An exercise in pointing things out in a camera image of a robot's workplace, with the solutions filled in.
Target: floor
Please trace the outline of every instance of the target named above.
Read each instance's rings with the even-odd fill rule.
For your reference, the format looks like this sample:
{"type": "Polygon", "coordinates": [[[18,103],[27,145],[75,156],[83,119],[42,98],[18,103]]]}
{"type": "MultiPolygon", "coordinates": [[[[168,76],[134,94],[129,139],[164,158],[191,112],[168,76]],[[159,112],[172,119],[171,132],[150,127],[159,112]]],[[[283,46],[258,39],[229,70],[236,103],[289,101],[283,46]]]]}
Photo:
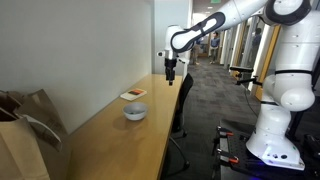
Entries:
{"type": "MultiPolygon", "coordinates": [[[[190,167],[181,171],[183,159],[173,143],[169,143],[168,155],[163,170],[165,180],[210,180],[214,158],[211,156],[212,139],[215,128],[221,119],[255,124],[260,110],[260,102],[243,86],[235,85],[236,80],[227,69],[219,64],[209,64],[208,58],[199,59],[199,65],[190,65],[188,72],[194,78],[194,86],[185,102],[186,138],[176,139],[190,167]]],[[[319,124],[319,101],[312,110],[308,110],[301,122],[297,134],[317,132],[319,124]]]]}

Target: cable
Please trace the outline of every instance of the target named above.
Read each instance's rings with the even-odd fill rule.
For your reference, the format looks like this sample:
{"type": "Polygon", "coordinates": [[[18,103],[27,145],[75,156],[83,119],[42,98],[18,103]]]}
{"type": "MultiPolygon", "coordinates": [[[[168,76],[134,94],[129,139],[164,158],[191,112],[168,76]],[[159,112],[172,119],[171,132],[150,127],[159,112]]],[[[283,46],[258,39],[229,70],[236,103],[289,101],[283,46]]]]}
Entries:
{"type": "Polygon", "coordinates": [[[257,113],[256,113],[256,112],[254,112],[254,110],[252,109],[252,107],[251,107],[251,105],[250,105],[250,103],[249,103],[249,101],[248,101],[248,97],[247,97],[247,89],[246,89],[246,88],[244,88],[244,96],[246,97],[246,101],[247,101],[247,104],[248,104],[249,108],[251,109],[251,111],[253,112],[253,114],[258,118],[257,113]]]}

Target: wooden table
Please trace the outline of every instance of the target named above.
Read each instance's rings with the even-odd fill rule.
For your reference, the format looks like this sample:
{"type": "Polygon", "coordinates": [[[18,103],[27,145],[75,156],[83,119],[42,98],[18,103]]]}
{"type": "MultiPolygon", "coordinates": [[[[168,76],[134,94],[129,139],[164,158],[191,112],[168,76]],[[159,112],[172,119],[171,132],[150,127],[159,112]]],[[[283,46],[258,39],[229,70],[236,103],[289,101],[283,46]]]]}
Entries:
{"type": "Polygon", "coordinates": [[[176,76],[169,86],[164,75],[147,75],[130,88],[148,92],[132,101],[147,104],[143,120],[127,120],[122,108],[130,101],[117,98],[71,134],[68,179],[159,179],[181,82],[176,76]]]}

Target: white wall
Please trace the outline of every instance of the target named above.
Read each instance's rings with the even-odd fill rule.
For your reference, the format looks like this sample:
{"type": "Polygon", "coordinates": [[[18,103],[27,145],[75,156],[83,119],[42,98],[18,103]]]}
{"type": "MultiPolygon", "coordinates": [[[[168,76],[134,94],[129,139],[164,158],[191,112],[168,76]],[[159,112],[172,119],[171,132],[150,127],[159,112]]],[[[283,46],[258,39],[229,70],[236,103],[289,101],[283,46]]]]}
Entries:
{"type": "Polygon", "coordinates": [[[151,73],[153,5],[1,0],[1,89],[45,89],[72,132],[151,73]]]}
{"type": "MultiPolygon", "coordinates": [[[[182,28],[191,26],[192,0],[154,0],[154,48],[156,52],[163,51],[167,27],[179,25],[182,28]]],[[[189,58],[189,52],[180,54],[180,57],[189,58]]],[[[183,64],[177,63],[176,75],[182,75],[183,64]]],[[[164,58],[154,54],[152,72],[164,74],[164,58]]]]}

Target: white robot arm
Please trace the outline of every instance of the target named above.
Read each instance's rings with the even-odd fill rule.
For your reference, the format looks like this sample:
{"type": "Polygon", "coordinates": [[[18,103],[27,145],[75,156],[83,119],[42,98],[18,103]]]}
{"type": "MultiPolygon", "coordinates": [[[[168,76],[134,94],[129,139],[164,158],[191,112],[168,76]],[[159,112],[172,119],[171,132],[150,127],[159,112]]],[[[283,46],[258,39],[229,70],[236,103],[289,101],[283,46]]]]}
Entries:
{"type": "Polygon", "coordinates": [[[256,129],[248,150],[271,166],[303,170],[297,148],[285,137],[290,111],[302,111],[314,102],[311,71],[320,47],[320,13],[310,12],[309,0],[230,0],[202,22],[182,29],[167,29],[165,67],[169,85],[174,80],[178,53],[212,31],[226,30],[258,15],[266,24],[281,24],[276,74],[263,83],[264,93],[256,129]]]}

